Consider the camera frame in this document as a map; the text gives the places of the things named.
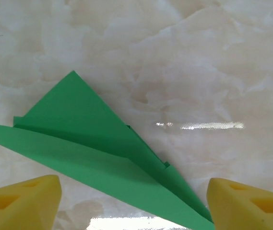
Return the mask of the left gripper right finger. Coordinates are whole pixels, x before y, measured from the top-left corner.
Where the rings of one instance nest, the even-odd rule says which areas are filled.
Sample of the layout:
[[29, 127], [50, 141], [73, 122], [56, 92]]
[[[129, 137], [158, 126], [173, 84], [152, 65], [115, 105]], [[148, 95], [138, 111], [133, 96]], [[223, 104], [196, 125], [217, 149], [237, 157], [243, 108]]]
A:
[[212, 178], [206, 196], [217, 230], [273, 230], [273, 192]]

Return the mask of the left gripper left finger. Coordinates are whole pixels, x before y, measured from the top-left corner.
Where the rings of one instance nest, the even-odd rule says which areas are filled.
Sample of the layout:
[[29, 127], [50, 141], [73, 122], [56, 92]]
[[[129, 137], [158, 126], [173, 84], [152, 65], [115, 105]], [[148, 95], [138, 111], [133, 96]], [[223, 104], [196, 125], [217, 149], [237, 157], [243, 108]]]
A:
[[0, 230], [52, 229], [61, 196], [54, 174], [0, 187]]

